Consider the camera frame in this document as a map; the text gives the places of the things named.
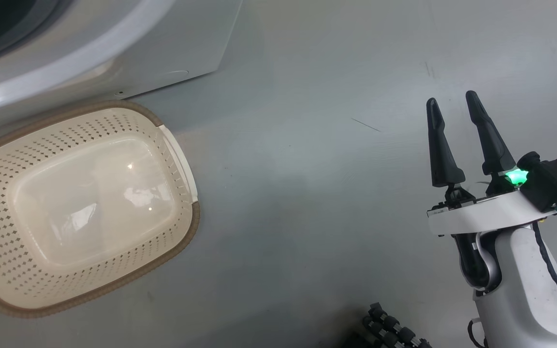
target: green light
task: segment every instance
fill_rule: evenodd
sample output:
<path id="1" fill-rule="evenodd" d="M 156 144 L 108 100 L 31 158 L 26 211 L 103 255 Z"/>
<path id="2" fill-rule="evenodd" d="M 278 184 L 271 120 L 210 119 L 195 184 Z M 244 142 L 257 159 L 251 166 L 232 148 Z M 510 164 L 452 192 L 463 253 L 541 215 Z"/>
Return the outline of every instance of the green light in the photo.
<path id="1" fill-rule="evenodd" d="M 520 169 L 515 169 L 506 173 L 506 176 L 508 176 L 511 183 L 516 186 L 525 183 L 526 180 L 528 180 L 528 178 L 526 177 L 527 175 L 528 172 Z"/>

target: beige plastic basket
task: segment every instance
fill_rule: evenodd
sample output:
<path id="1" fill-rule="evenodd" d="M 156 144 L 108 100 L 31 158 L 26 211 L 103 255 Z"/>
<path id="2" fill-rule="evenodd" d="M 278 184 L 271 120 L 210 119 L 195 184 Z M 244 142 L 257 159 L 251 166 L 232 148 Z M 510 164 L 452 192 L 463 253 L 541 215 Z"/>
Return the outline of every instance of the beige plastic basket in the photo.
<path id="1" fill-rule="evenodd" d="M 0 310 L 41 317 L 177 255 L 199 223 L 192 172 L 146 108 L 109 101 L 0 139 Z"/>

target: gray floor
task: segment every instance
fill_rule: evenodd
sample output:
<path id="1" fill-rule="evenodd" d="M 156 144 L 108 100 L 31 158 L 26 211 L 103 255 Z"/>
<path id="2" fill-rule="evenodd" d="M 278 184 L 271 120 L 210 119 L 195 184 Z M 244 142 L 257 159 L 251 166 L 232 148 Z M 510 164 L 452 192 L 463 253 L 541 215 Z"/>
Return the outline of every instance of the gray floor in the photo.
<path id="1" fill-rule="evenodd" d="M 435 347 L 477 316 L 450 238 L 427 229 L 425 101 L 486 180 L 464 93 L 518 159 L 557 157 L 557 1 L 245 0 L 219 71 L 135 101 L 175 133 L 201 227 L 164 266 L 0 347 L 336 347 L 371 302 Z M 557 257 L 557 221 L 543 234 Z"/>

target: black cable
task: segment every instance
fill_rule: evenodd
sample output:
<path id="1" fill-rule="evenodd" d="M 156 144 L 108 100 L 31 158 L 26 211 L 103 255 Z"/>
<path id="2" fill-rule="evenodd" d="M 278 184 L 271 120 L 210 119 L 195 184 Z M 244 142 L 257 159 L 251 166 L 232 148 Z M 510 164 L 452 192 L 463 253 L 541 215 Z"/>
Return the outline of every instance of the black cable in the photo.
<path id="1" fill-rule="evenodd" d="M 534 230 L 534 236 L 537 239 L 537 244 L 539 245 L 539 251 L 541 252 L 543 261 L 545 261 L 545 264 L 547 266 L 547 271 L 549 272 L 551 279 L 556 283 L 557 286 L 557 274 L 555 269 L 553 269 L 553 265 L 551 264 L 551 260 L 549 258 L 549 254 L 547 253 L 545 243 L 543 242 L 543 238 L 541 237 L 541 231 L 539 230 L 539 223 L 538 222 L 532 223 L 532 229 Z"/>
<path id="2" fill-rule="evenodd" d="M 470 340 L 472 341 L 472 343 L 474 344 L 474 346 L 478 347 L 478 348 L 489 348 L 489 346 L 487 345 L 487 339 L 484 339 L 484 346 L 482 346 L 480 343 L 478 343 L 478 341 L 474 338 L 474 333 L 471 330 L 471 327 L 474 325 L 474 322 L 470 320 L 470 322 L 468 323 L 468 336 L 470 336 Z"/>

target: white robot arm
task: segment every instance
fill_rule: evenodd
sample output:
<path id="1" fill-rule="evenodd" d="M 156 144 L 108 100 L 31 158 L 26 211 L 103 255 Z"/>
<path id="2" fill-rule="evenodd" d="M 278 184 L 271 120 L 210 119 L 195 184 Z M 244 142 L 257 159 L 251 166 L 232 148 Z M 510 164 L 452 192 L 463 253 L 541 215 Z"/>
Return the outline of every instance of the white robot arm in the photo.
<path id="1" fill-rule="evenodd" d="M 534 152 L 519 168 L 528 180 L 513 182 L 515 161 L 475 92 L 467 92 L 470 118 L 478 128 L 486 197 L 461 188 L 466 177 L 455 164 L 435 99 L 427 102 L 431 177 L 448 187 L 446 200 L 427 212 L 435 235 L 457 244 L 461 271 L 473 287 L 487 348 L 557 348 L 557 264 L 540 238 L 539 220 L 557 213 L 557 160 Z"/>

